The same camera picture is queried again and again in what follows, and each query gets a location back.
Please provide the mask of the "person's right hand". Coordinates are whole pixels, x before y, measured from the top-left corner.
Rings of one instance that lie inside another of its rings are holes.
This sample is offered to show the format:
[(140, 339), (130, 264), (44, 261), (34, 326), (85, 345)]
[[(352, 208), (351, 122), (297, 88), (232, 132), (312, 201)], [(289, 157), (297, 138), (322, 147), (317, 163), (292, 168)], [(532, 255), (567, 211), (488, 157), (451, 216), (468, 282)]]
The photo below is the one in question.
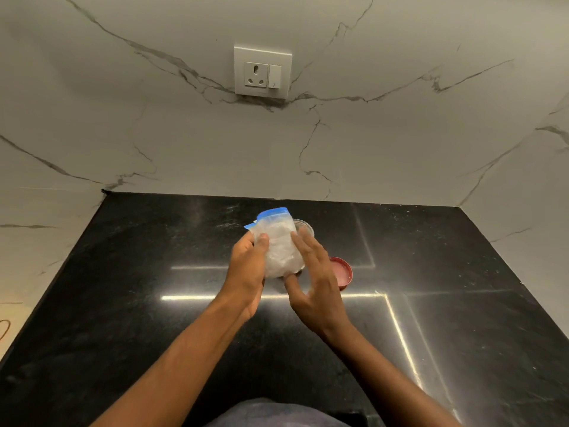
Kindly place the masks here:
[[(292, 232), (291, 238), (299, 250), (299, 233)], [(306, 265), (304, 270), (308, 271), (310, 278), (309, 291), (304, 293), (308, 302), (301, 312), (295, 313), (323, 341), (336, 345), (353, 326), (346, 314), (331, 263), (330, 270), (325, 273), (310, 273)]]

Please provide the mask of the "person's left hand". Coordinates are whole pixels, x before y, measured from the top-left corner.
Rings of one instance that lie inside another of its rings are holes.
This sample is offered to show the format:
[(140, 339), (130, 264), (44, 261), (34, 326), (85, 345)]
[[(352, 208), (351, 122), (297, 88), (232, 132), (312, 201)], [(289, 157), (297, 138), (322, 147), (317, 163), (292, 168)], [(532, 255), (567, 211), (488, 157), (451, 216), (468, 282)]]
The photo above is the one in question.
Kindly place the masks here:
[(255, 314), (265, 285), (265, 273), (254, 272), (250, 264), (254, 241), (253, 234), (247, 232), (233, 246), (228, 272), (216, 297), (236, 316), (237, 327)]

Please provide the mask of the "clear plastic bag blue top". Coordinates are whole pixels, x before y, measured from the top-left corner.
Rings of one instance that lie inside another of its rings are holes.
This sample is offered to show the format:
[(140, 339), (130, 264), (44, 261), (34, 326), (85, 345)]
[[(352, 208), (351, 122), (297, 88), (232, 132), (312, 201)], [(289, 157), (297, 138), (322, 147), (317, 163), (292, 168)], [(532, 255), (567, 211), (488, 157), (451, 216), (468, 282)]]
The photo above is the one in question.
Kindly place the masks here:
[(255, 241), (267, 234), (269, 248), (265, 255), (265, 278), (275, 279), (296, 274), (304, 268), (301, 253), (291, 238), (296, 232), (295, 222), (288, 208), (280, 207), (261, 212), (257, 219), (245, 229), (249, 230)]

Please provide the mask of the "person's right forearm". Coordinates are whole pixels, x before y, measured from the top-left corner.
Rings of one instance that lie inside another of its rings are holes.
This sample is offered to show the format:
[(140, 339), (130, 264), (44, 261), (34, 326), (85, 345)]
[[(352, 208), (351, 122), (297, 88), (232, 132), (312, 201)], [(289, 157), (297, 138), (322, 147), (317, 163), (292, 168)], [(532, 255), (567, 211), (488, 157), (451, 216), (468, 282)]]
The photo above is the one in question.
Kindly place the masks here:
[(325, 341), (363, 388), (386, 427), (462, 427), (351, 323), (330, 332)]

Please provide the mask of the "person's left forearm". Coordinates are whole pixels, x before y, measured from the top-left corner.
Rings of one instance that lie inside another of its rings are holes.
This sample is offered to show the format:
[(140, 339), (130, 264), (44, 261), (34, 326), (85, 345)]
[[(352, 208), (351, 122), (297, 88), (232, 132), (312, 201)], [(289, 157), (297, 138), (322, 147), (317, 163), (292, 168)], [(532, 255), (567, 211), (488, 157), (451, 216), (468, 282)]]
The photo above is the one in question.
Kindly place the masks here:
[(90, 427), (181, 427), (259, 301), (260, 293), (252, 299), (218, 295)]

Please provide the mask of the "red jar lid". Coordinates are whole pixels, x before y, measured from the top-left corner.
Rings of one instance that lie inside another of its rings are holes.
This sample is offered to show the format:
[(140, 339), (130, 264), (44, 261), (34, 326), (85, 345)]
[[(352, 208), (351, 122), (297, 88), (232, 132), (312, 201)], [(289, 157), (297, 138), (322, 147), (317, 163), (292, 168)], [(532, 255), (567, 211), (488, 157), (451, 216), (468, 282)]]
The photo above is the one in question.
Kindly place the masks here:
[(330, 257), (332, 272), (334, 273), (338, 288), (343, 291), (352, 282), (353, 271), (351, 266), (344, 259), (339, 257)]

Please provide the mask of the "person's grey shirt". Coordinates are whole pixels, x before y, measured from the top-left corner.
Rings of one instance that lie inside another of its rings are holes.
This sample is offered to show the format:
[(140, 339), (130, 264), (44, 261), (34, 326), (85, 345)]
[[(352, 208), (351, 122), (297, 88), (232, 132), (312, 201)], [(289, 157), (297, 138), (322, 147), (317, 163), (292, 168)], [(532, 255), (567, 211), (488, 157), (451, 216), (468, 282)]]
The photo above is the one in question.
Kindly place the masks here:
[(350, 427), (317, 409), (259, 398), (240, 402), (204, 427)]

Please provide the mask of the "white wall socket with switch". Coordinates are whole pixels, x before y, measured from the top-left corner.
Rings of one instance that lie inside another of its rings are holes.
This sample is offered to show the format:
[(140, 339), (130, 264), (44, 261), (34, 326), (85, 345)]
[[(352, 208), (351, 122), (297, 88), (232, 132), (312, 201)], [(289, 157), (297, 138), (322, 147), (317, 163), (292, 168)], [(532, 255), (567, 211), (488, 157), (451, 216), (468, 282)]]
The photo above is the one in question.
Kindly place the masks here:
[(287, 100), (293, 55), (234, 46), (234, 93)]

